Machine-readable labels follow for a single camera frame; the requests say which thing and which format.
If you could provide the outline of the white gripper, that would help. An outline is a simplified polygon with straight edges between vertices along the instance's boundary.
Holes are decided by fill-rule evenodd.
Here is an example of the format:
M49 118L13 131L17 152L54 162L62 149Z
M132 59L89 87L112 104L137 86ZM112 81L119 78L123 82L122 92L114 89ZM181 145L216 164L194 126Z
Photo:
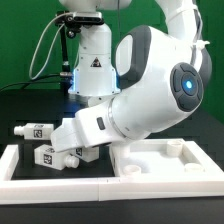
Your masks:
M130 139L116 127L110 105L81 109L74 118L64 118L51 134L51 144L57 153L113 142L130 142Z

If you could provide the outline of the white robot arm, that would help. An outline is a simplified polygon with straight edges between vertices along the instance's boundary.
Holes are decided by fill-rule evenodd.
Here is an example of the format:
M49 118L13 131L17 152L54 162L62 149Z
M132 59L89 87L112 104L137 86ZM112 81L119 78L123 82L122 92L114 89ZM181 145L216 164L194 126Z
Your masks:
M142 140L187 118L201 104L211 77L196 0L155 0L168 28L142 25L116 49L122 91L82 109L51 134L55 151Z

